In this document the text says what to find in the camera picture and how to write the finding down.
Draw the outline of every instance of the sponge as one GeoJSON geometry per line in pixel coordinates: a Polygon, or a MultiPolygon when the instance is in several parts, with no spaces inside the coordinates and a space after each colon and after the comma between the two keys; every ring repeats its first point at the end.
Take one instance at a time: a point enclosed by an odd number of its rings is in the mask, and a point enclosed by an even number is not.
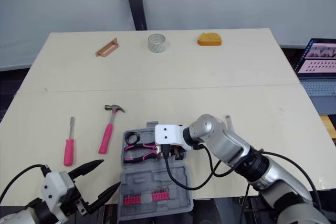
{"type": "Polygon", "coordinates": [[[217,33],[202,33],[197,39],[200,46],[220,46],[222,39],[217,33]]]}

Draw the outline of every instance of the tool case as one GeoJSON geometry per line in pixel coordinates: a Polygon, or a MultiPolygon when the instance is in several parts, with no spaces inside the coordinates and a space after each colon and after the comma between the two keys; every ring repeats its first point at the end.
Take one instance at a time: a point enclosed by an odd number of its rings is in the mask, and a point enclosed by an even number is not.
{"type": "MultiPolygon", "coordinates": [[[[121,166],[125,171],[120,175],[118,221],[189,212],[194,207],[192,192],[179,187],[169,178],[162,155],[139,163],[123,162],[124,158],[135,158],[149,152],[145,148],[125,151],[128,146],[125,135],[136,132],[140,136],[137,144],[152,143],[157,124],[148,122],[147,128],[126,131],[123,135],[121,166]]],[[[183,161],[171,156],[169,166],[176,180],[190,186],[189,172],[183,161]]]]}

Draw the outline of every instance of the pink screwdriver handle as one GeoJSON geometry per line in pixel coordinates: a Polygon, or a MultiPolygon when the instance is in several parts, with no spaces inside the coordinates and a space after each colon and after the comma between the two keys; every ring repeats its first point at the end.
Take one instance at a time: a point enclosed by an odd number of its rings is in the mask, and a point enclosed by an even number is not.
{"type": "Polygon", "coordinates": [[[74,163],[74,149],[73,149],[73,139],[69,138],[67,139],[67,143],[65,145],[65,151],[64,151],[64,162],[63,164],[65,166],[71,166],[74,163]]]}
{"type": "Polygon", "coordinates": [[[103,140],[101,141],[101,145],[99,148],[98,153],[100,154],[106,154],[107,152],[107,148],[109,146],[109,142],[110,142],[110,138],[113,132],[113,124],[109,123],[106,126],[105,132],[104,132],[104,136],[103,136],[103,140]]]}

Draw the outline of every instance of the hammer head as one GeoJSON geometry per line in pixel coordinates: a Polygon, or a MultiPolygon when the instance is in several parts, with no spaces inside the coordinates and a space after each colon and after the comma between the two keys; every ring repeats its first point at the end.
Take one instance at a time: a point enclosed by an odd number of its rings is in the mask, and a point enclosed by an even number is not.
{"type": "Polygon", "coordinates": [[[122,109],[122,107],[120,107],[119,105],[105,105],[105,110],[112,110],[114,112],[117,112],[118,110],[121,110],[122,112],[125,113],[125,110],[122,109]]]}

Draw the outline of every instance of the laptop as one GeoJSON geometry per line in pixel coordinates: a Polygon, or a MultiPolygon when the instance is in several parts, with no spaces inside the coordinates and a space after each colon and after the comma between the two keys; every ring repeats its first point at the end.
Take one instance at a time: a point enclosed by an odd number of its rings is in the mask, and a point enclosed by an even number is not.
{"type": "Polygon", "coordinates": [[[336,114],[336,39],[312,38],[295,73],[318,113],[336,114]]]}

